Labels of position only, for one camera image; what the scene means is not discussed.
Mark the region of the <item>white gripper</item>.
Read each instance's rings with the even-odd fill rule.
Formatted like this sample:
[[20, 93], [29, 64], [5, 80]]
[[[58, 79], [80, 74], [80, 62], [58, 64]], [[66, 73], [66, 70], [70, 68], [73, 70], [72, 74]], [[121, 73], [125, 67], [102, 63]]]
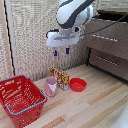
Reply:
[[[53, 55], [56, 57], [58, 54], [57, 47], [77, 44], [80, 38], [80, 28], [73, 27], [72, 29], [54, 29], [50, 30], [47, 34], [46, 45], [54, 48]], [[66, 47], [66, 54], [70, 53], [70, 46]]]

